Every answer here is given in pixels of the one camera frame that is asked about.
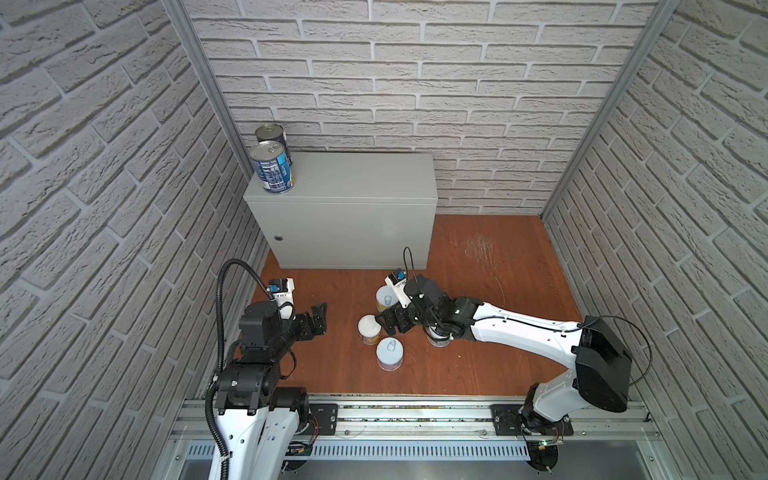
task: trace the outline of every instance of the container lid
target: container lid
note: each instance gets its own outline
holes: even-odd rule
[[[402,343],[396,338],[387,337],[376,347],[376,356],[384,365],[395,365],[402,360]]]
[[[366,315],[357,323],[357,329],[362,336],[377,336],[382,331],[382,326],[376,323],[376,317]]]
[[[431,154],[291,152],[291,160],[293,188],[272,195],[254,175],[243,195],[245,201],[437,204]]]
[[[379,305],[392,306],[398,302],[397,296],[395,296],[395,290],[392,287],[385,285],[376,291],[376,301]]]

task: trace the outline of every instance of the plastic container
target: plastic container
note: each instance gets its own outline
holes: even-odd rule
[[[360,332],[363,343],[375,345],[381,338],[382,326],[376,323],[376,317],[366,315],[357,323],[357,331]]]
[[[402,365],[402,343],[396,338],[385,338],[376,347],[376,358],[382,370],[397,370]]]
[[[385,285],[376,291],[376,303],[379,308],[379,312],[387,310],[392,305],[397,303],[397,297],[395,296],[395,290],[392,287]]]

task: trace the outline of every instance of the can lid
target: can lid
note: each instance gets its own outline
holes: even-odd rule
[[[376,356],[384,365],[395,365],[402,360],[402,343],[396,338],[387,337],[376,347]]]
[[[250,157],[255,161],[270,161],[278,158],[284,151],[285,148],[279,141],[265,140],[250,150]]]
[[[362,336],[377,336],[382,331],[382,326],[376,323],[376,317],[366,315],[357,323],[357,331]]]

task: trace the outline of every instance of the can label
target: can label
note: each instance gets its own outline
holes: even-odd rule
[[[293,173],[286,159],[285,152],[274,160],[251,160],[253,171],[259,176],[264,190],[271,194],[281,194],[293,187]]]

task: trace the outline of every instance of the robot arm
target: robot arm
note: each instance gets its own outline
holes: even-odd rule
[[[386,283],[399,301],[377,317],[389,335],[419,325],[434,346],[458,338],[502,343],[567,368],[528,391],[519,412],[526,433],[543,434],[568,413],[589,405],[609,412],[627,409],[632,357],[600,317],[574,324],[502,310],[477,299],[452,299],[433,280],[421,275],[409,280],[401,270],[390,274]]]

